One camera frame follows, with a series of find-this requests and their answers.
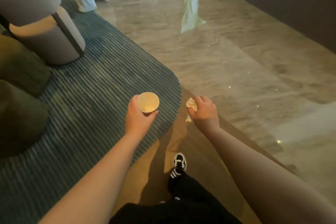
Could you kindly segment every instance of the bare arm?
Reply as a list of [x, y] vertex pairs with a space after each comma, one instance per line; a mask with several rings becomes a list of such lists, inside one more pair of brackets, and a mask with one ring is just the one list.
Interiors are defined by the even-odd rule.
[[240, 192], [263, 223], [336, 223], [335, 208], [303, 180], [219, 127], [215, 105], [196, 97], [195, 125], [215, 147]]
[[134, 152], [158, 112], [145, 117], [134, 96], [120, 141], [42, 218], [39, 224], [108, 223]]

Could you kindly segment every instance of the crumpled napkin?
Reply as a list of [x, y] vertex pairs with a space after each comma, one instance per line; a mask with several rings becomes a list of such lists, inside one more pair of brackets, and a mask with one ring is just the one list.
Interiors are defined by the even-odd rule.
[[[195, 103], [195, 101], [190, 98], [188, 99], [187, 103], [186, 103], [187, 107], [192, 107], [194, 109], [195, 112], [197, 112], [197, 105]], [[186, 122], [193, 122], [192, 118], [190, 117], [190, 115], [187, 115], [187, 119], [185, 120]]]

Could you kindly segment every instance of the blue striped rug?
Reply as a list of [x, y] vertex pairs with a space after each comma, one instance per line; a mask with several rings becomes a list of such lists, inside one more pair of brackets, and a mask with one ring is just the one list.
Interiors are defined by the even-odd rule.
[[176, 76], [99, 15], [62, 0], [86, 41], [83, 58], [52, 69], [40, 100], [49, 107], [44, 134], [31, 148], [0, 161], [0, 223], [37, 223], [124, 134], [129, 99], [160, 98], [159, 115], [139, 158], [173, 124], [181, 102]]

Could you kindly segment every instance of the person's left arm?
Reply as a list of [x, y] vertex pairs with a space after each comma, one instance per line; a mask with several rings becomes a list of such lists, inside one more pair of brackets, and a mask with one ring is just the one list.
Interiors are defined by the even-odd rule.
[[41, 219], [39, 224], [108, 223], [134, 152], [158, 111], [145, 117], [134, 96], [120, 141]]

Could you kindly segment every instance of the paper cup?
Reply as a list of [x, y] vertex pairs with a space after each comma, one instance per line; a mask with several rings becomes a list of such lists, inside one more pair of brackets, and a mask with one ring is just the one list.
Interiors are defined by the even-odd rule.
[[137, 100], [141, 112], [145, 116], [149, 116], [153, 111], [156, 111], [160, 104], [159, 97], [152, 92], [142, 93]]

